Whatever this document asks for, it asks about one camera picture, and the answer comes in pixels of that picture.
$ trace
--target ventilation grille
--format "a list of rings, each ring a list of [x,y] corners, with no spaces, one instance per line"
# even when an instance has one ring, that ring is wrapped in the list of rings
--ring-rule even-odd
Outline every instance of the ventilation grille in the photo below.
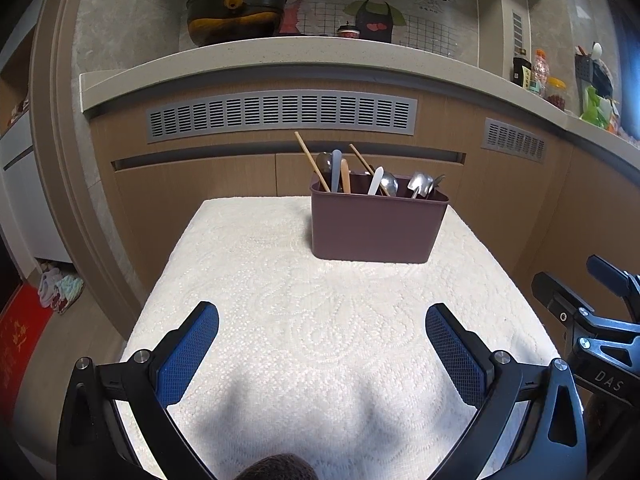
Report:
[[[149,142],[246,130],[328,128],[413,135],[417,100],[331,90],[219,95],[147,110]]]
[[[513,51],[521,54],[524,50],[524,37],[522,33],[522,17],[513,13]]]
[[[510,124],[489,118],[484,122],[482,147],[486,150],[509,153],[536,162],[543,161],[546,150],[544,139]]]

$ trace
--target plastic bottle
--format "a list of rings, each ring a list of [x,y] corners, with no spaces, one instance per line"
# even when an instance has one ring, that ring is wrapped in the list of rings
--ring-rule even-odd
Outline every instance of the plastic bottle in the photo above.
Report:
[[[549,77],[549,63],[546,62],[546,54],[542,49],[536,50],[533,60],[533,79],[540,85],[540,97],[545,97],[546,78]]]

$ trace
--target red mat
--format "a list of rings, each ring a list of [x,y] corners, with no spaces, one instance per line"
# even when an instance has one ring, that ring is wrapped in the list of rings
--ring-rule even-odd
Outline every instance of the red mat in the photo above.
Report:
[[[42,308],[38,291],[21,286],[0,319],[0,415],[11,424],[15,399],[36,343],[53,314]]]

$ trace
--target pink dress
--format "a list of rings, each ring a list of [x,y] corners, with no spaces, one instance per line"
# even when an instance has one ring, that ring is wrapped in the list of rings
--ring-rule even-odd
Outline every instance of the pink dress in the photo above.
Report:
[[[302,0],[296,0],[284,8],[282,23],[280,24],[280,34],[300,34],[298,30],[298,10],[300,10]]]

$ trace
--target table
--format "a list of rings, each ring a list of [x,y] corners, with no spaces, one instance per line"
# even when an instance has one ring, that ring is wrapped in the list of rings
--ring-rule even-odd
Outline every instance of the table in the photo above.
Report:
[[[423,479],[475,409],[463,404],[426,338],[444,302],[493,350],[548,364],[557,351],[500,265],[449,207],[425,264],[319,260],[310,199],[221,198],[202,204],[146,302],[123,359],[153,348],[206,300],[220,332],[174,421],[212,473],[232,479],[281,452],[320,480]],[[126,403],[142,465],[164,478]],[[484,473],[499,468],[518,405]]]

